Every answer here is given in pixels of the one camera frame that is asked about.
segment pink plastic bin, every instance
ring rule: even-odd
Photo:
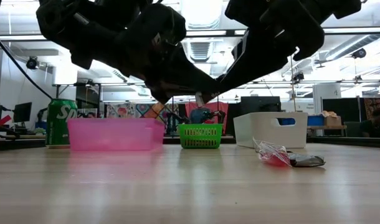
[[[144,151],[163,145],[165,125],[154,118],[69,119],[73,151]]]

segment green soda can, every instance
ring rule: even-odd
[[[74,100],[53,99],[47,107],[46,146],[66,147],[70,145],[67,121],[77,117]]]

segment green basket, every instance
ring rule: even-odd
[[[222,124],[179,124],[184,149],[217,149],[221,145]]]

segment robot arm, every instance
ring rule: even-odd
[[[282,68],[297,49],[295,60],[311,56],[324,43],[322,22],[360,9],[360,0],[230,0],[226,16],[248,30],[234,64],[216,80],[187,59],[184,17],[160,3],[43,0],[37,18],[42,34],[69,49],[78,66],[89,69],[98,60],[140,78],[161,103],[196,93],[207,102]]]

